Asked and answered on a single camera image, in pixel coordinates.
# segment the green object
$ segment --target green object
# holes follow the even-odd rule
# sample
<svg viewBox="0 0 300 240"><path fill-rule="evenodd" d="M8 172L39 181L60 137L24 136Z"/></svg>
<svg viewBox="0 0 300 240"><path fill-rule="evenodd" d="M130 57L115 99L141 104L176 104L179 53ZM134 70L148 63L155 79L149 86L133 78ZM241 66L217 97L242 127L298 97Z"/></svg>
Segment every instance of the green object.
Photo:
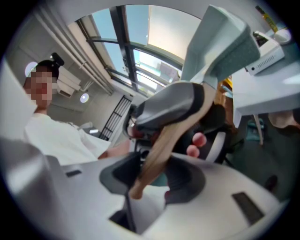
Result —
<svg viewBox="0 0 300 240"><path fill-rule="evenodd" d="M259 119L259 123L262 129L262 137L263 137L263 130L264 130L264 123L262 119ZM246 140L250 141L260 141L258 130L256 123L253 120L249 120L247 123L247 136Z"/></svg>
<svg viewBox="0 0 300 240"><path fill-rule="evenodd" d="M164 187L164 186L168 186L167 183L168 183L167 176L164 173L162 173L150 185L157 186L157 187Z"/></svg>

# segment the finger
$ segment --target finger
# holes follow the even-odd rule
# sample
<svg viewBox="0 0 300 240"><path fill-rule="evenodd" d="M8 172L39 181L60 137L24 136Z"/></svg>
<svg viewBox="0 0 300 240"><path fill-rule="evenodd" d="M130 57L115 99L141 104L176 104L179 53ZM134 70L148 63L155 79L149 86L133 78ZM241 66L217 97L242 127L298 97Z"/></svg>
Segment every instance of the finger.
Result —
<svg viewBox="0 0 300 240"><path fill-rule="evenodd" d="M193 144L197 147L202 147L206 144L207 142L207 139L206 139L206 136L203 134L203 133L196 133L194 136L193 136Z"/></svg>
<svg viewBox="0 0 300 240"><path fill-rule="evenodd" d="M198 149L196 146L194 146L194 145L189 145L189 146L187 147L187 155L189 155L189 156L191 156L191 157L197 158L197 157L199 157L199 155L200 155L200 151L199 151L199 149Z"/></svg>

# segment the black slot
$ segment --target black slot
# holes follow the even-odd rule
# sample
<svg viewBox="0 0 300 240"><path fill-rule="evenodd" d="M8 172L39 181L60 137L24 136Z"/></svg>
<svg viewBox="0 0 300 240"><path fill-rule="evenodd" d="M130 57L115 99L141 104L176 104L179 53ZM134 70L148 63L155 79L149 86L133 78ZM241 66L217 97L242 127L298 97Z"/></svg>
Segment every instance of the black slot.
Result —
<svg viewBox="0 0 300 240"><path fill-rule="evenodd" d="M109 220L113 221L116 224L119 224L122 227L125 227L128 230L131 230L129 227L128 217L126 210L120 210L117 211L115 214L113 214Z"/></svg>
<svg viewBox="0 0 300 240"><path fill-rule="evenodd" d="M67 176L68 178L70 178L70 177L73 177L73 176L78 175L78 174L81 174L81 173L82 173L82 172L79 171L79 170L74 170L74 171L66 172L66 176Z"/></svg>
<svg viewBox="0 0 300 240"><path fill-rule="evenodd" d="M63 90L60 90L60 94L66 96L66 97L68 97L68 98L71 97L70 94L66 93L66 92L63 91Z"/></svg>
<svg viewBox="0 0 300 240"><path fill-rule="evenodd" d="M263 212L255 205L246 193L241 192L232 194L232 197L250 225L253 225L264 216Z"/></svg>

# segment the white fabric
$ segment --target white fabric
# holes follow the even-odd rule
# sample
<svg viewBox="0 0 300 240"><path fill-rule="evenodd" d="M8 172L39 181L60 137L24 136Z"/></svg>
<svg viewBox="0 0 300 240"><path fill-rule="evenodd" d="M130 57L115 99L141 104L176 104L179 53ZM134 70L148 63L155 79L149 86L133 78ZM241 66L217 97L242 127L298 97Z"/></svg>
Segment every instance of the white fabric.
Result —
<svg viewBox="0 0 300 240"><path fill-rule="evenodd" d="M78 126L52 120L35 113L25 127L24 139L44 155L58 159L60 165L97 161L110 142L85 133Z"/></svg>

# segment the yellow object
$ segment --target yellow object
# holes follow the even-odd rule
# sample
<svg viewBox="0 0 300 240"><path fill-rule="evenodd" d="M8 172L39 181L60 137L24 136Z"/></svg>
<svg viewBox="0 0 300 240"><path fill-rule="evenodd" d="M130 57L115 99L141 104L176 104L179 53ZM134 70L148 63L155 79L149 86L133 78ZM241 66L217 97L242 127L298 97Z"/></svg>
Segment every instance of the yellow object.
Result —
<svg viewBox="0 0 300 240"><path fill-rule="evenodd" d="M271 29L273 30L273 32L277 32L278 28L276 27L276 24L273 22L273 20L271 19L271 17L265 13L265 11L263 11L260 6L256 6L255 7L257 11L260 12L260 14L262 15L263 19L267 22L267 24L271 27Z"/></svg>
<svg viewBox="0 0 300 240"><path fill-rule="evenodd" d="M233 88L233 83L229 78L224 79L224 82L227 83L231 88Z"/></svg>

